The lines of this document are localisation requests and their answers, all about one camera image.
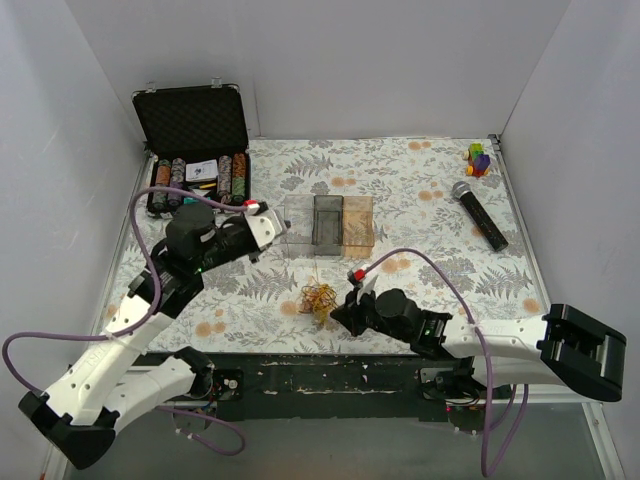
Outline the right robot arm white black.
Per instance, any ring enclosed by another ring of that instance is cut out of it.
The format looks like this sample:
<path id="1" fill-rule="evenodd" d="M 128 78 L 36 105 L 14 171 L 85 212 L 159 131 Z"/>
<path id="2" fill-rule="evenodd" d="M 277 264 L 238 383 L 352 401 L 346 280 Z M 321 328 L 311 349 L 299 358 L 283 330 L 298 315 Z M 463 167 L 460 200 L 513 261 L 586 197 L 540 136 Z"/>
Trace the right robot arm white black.
<path id="1" fill-rule="evenodd" d="M 452 383 L 464 397 L 488 386 L 528 384 L 566 386 L 601 402 L 622 398 L 626 337 L 570 305 L 473 326 L 461 316 L 419 308 L 401 289 L 354 288 L 330 316 L 354 337 L 373 330 L 423 358 L 462 361 Z"/>

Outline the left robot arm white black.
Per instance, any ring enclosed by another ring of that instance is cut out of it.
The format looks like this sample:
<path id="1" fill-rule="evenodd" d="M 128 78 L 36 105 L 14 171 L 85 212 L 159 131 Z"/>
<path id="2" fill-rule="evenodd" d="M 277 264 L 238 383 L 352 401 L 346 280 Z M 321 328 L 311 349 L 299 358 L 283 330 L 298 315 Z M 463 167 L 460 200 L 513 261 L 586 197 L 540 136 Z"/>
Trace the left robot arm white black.
<path id="1" fill-rule="evenodd" d="M 203 290 L 203 273 L 242 257 L 257 262 L 289 227 L 264 202 L 250 202 L 222 224 L 208 205 L 179 207 L 98 338 L 59 380 L 41 393 L 25 394 L 21 412 L 83 470 L 104 456 L 121 430 L 152 409 L 175 397 L 209 396 L 214 365 L 192 347 L 133 381 L 122 378 Z"/>

